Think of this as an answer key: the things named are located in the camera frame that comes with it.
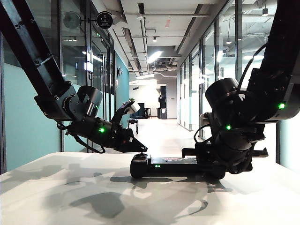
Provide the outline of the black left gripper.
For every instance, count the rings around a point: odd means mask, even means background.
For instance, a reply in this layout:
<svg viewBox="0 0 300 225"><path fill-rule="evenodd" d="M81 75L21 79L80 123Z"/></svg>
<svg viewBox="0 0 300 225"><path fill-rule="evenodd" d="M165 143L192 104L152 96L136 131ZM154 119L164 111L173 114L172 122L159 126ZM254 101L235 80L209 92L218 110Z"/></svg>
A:
<svg viewBox="0 0 300 225"><path fill-rule="evenodd" d="M122 153L146 152L148 149L134 137L130 128L121 128L116 136L108 141L106 146Z"/></svg>

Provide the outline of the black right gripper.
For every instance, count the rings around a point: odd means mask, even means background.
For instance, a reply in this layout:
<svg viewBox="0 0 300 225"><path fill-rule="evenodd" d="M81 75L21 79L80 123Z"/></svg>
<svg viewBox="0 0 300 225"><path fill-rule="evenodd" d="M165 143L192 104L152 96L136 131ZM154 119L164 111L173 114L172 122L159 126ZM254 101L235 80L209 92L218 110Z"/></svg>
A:
<svg viewBox="0 0 300 225"><path fill-rule="evenodd" d="M196 142L194 148L183 148L182 156L201 155L208 153L219 154L220 157L230 157L236 153L246 153L253 150L255 142L243 142L234 140L233 142L224 142L222 140L210 140L208 142ZM196 157L197 164L212 164L210 158ZM252 170L252 157L247 156L245 160L236 165L235 170Z"/></svg>

